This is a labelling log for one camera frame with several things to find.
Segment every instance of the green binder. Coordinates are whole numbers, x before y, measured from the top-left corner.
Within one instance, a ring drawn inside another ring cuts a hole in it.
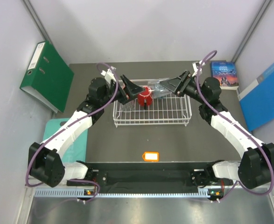
[[[48,41],[37,44],[20,89],[64,112],[73,72]]]

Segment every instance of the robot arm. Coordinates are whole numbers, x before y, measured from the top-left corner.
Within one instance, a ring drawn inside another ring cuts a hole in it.
[[[88,117],[87,115],[95,112],[112,98],[115,92],[116,79],[112,71],[102,71],[104,77],[98,77],[91,81],[89,94],[79,105],[72,117],[49,139],[41,144],[33,143],[29,148],[28,163],[32,160],[34,154],[42,146],[46,145],[37,154],[29,174],[39,181],[55,187],[61,181],[70,179],[84,179],[88,168],[80,162],[62,163],[63,157],[69,146],[86,129],[90,128],[104,113],[104,110],[98,111]],[[124,88],[118,85],[117,93],[113,101],[118,100],[122,104],[134,100],[144,89],[121,76]]]
[[[194,74],[196,75],[197,72],[201,74],[202,71],[196,70],[196,64],[198,65],[199,63],[193,64]],[[252,136],[232,117],[227,108],[225,108],[219,100],[221,93],[219,81],[213,77],[208,77],[205,79],[203,85],[200,86],[200,90],[211,106],[221,115],[228,118],[231,123],[211,110],[201,99],[197,91],[195,75],[191,75],[188,71],[185,71],[179,77],[161,81],[160,84],[179,97],[188,95],[202,103],[199,107],[202,119],[218,130],[233,145],[241,157],[241,162],[216,161],[210,164],[205,169],[208,182],[219,182],[221,178],[228,178],[241,181],[248,189],[253,189],[270,182],[271,175],[265,159],[256,144],[253,143],[246,134],[252,137],[253,140],[262,147],[270,160],[273,170],[274,144],[264,144],[261,140]]]

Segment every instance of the dish rack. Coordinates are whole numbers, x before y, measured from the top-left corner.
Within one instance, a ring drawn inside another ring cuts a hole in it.
[[[149,79],[132,80],[139,86],[146,86]],[[185,125],[192,117],[189,96],[177,97],[169,94],[163,98],[153,99],[150,106],[144,110],[138,99],[134,100],[134,107],[130,111],[122,111],[120,103],[114,102],[113,120],[115,126],[127,125]]]

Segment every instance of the binder label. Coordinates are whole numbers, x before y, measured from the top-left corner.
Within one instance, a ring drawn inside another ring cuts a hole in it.
[[[32,60],[31,60],[31,62],[29,64],[28,70],[36,68],[36,64],[37,64],[37,62],[39,60],[40,54],[42,53],[42,49],[44,47],[44,44],[45,44],[45,42],[39,43],[37,45],[37,47],[35,49],[35,52],[33,54]]]

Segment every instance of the blue folder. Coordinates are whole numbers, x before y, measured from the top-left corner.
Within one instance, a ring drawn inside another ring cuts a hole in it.
[[[258,85],[239,102],[249,131],[274,119],[274,63],[257,81]]]
[[[48,139],[50,136],[55,134],[58,129],[63,126],[69,118],[66,119],[52,119],[47,122],[45,127],[43,140]],[[87,149],[87,135],[88,130],[84,131],[74,143],[66,150],[62,162],[75,162],[75,161],[86,161],[86,149]]]

